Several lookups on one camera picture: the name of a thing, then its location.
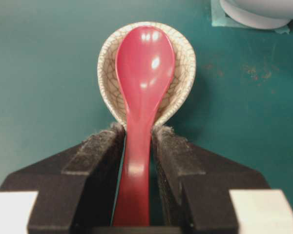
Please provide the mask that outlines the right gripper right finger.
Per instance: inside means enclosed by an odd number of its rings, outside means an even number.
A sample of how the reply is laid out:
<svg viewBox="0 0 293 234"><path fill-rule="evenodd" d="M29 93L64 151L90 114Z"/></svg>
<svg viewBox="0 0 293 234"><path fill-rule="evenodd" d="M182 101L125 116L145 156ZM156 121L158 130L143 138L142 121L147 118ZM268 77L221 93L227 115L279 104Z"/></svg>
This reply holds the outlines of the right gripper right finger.
<svg viewBox="0 0 293 234"><path fill-rule="evenodd" d="M231 189L267 189L264 176L243 164L203 149L171 127L151 133L164 222L186 234L236 234Z"/></svg>

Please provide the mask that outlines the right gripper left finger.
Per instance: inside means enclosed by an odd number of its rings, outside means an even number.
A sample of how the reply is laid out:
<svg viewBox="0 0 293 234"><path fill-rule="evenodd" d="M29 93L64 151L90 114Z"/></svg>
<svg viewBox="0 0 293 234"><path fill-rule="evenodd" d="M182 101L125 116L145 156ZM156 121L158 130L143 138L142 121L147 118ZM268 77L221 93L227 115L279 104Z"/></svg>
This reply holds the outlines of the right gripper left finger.
<svg viewBox="0 0 293 234"><path fill-rule="evenodd" d="M25 229L84 234L111 223L125 130L121 124L9 174L0 192L36 191Z"/></svg>

